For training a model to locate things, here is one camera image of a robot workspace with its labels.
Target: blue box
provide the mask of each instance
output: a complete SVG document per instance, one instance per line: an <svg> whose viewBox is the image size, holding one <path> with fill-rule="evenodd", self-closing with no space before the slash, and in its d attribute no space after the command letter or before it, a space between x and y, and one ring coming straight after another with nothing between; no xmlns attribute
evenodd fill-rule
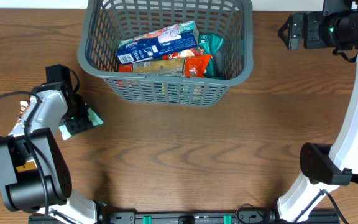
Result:
<svg viewBox="0 0 358 224"><path fill-rule="evenodd" d="M194 21L188 21L121 41L117 57L125 65L197 46L198 29Z"/></svg>

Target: green clip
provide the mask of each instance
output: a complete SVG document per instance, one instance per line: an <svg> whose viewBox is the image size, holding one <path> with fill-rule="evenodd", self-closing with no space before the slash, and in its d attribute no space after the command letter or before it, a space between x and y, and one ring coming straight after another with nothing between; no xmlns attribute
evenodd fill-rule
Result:
<svg viewBox="0 0 358 224"><path fill-rule="evenodd" d="M152 224L152 217L143 217L143 224Z"/></svg>
<svg viewBox="0 0 358 224"><path fill-rule="evenodd" d="M223 216L223 224L231 224L231 215Z"/></svg>

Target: basket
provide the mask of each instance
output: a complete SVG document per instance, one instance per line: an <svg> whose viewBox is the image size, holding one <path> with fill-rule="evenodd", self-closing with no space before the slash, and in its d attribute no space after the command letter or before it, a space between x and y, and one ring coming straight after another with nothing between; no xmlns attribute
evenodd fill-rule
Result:
<svg viewBox="0 0 358 224"><path fill-rule="evenodd" d="M226 80L116 72L121 40L191 20L200 34L224 38ZM77 56L84 71L103 78L123 99L211 106L250 76L252 44L251 0L89 0Z"/></svg>

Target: wood grain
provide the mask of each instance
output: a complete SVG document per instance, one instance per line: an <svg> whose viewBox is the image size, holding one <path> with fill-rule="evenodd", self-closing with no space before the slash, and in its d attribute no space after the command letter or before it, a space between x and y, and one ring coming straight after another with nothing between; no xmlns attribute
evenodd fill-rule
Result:
<svg viewBox="0 0 358 224"><path fill-rule="evenodd" d="M41 84L47 65L76 70L80 94L104 124L56 139L74 188L88 198L140 212L268 207L299 174L303 143L333 143L339 133L356 66L332 49L287 50L277 31L289 12L254 12L254 71L210 108L131 103L86 74L76 60L84 15L0 9L0 94ZM23 99L1 100L0 134L12 129ZM358 185L333 197L358 223ZM0 197L0 223L27 216L8 212Z"/></svg>

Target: white background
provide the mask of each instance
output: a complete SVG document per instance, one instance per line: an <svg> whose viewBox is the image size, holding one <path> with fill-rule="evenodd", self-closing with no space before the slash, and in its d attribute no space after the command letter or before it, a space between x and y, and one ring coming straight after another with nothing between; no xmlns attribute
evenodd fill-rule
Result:
<svg viewBox="0 0 358 224"><path fill-rule="evenodd" d="M254 10L322 11L324 0L252 0ZM88 0L0 0L0 8L86 9Z"/></svg>

